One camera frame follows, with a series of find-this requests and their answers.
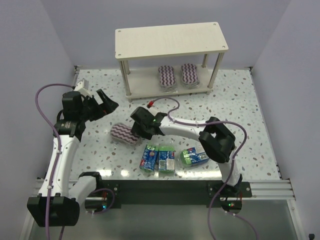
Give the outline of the purple wavy sponge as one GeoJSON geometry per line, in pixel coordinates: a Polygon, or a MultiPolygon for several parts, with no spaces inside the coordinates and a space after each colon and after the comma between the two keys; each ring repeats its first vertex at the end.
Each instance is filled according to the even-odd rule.
{"type": "Polygon", "coordinates": [[[181,66],[182,84],[188,89],[197,88],[200,84],[197,66],[193,63],[185,63],[181,66]]]}
{"type": "Polygon", "coordinates": [[[158,68],[160,88],[165,92],[175,92],[177,90],[177,80],[175,70],[170,65],[162,65],[158,68]]]}
{"type": "Polygon", "coordinates": [[[142,140],[131,132],[132,128],[123,123],[115,123],[110,129],[112,140],[129,146],[139,145],[142,140]]]}

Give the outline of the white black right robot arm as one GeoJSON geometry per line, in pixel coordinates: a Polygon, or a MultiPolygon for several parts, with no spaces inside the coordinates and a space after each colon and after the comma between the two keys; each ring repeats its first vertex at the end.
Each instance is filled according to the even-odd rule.
{"type": "Polygon", "coordinates": [[[229,124],[242,128],[239,124],[220,121],[216,117],[200,122],[184,120],[141,106],[130,117],[134,121],[131,132],[143,139],[151,140],[153,136],[161,135],[179,136],[199,142],[206,155],[218,164],[223,184],[234,191],[240,188],[243,177],[236,167],[235,158],[246,141],[236,147],[236,137],[226,127],[229,124]]]}

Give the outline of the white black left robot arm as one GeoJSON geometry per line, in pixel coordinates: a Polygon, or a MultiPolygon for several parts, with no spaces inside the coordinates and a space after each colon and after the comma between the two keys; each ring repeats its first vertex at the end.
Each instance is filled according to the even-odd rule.
{"type": "Polygon", "coordinates": [[[97,171],[81,173],[70,186],[73,160],[86,122],[99,120],[119,106],[102,89],[96,92],[101,103],[84,90],[74,89],[62,96],[62,110],[51,125],[53,149],[47,173],[37,196],[27,201],[27,209],[39,227],[75,226],[86,198],[103,186],[97,171]]]}

